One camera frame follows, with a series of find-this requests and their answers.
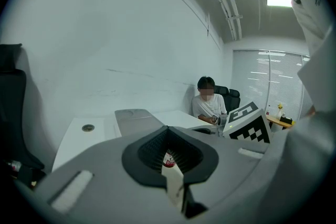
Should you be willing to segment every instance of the white t-shirt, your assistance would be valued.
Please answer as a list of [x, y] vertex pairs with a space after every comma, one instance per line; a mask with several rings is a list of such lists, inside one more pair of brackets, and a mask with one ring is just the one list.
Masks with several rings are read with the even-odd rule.
[[193, 114], [194, 117], [199, 115], [204, 115], [206, 117], [212, 117], [213, 115], [219, 117], [221, 114], [226, 114], [226, 108], [224, 103], [224, 98], [215, 93], [215, 95], [209, 100], [205, 101], [198, 95], [192, 100]]

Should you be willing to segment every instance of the black and white marker board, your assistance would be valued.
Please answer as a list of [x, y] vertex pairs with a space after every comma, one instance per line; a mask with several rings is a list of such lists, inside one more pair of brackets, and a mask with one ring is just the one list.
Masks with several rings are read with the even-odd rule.
[[270, 143], [272, 132], [263, 109], [253, 102], [230, 111], [223, 137]]

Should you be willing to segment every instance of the white wall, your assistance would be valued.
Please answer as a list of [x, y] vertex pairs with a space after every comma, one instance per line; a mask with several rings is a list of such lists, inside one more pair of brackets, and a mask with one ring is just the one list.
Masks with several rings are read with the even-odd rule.
[[23, 44], [24, 136], [46, 171], [74, 117], [188, 112], [201, 76], [228, 85], [231, 55], [186, 1], [10, 0], [0, 41]]
[[283, 50], [294, 54], [309, 55], [308, 46], [304, 40], [283, 37], [248, 37], [225, 44], [228, 50], [226, 54], [227, 65], [232, 70], [234, 50]]

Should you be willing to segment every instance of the black hair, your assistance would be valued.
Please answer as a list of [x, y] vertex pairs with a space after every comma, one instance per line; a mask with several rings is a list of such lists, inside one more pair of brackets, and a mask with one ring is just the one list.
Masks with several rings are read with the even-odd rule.
[[214, 82], [214, 80], [212, 78], [210, 78], [210, 77], [201, 77], [200, 80], [197, 83], [197, 87], [199, 89], [206, 89], [206, 86], [208, 84], [215, 88], [215, 82]]

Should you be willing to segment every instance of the person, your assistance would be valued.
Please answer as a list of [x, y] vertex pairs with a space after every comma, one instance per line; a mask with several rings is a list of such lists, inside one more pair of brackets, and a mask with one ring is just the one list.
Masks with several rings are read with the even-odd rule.
[[224, 98], [215, 93], [215, 82], [210, 77], [201, 77], [197, 83], [200, 92], [192, 100], [193, 114], [195, 118], [213, 125], [220, 124], [221, 115], [226, 115]]

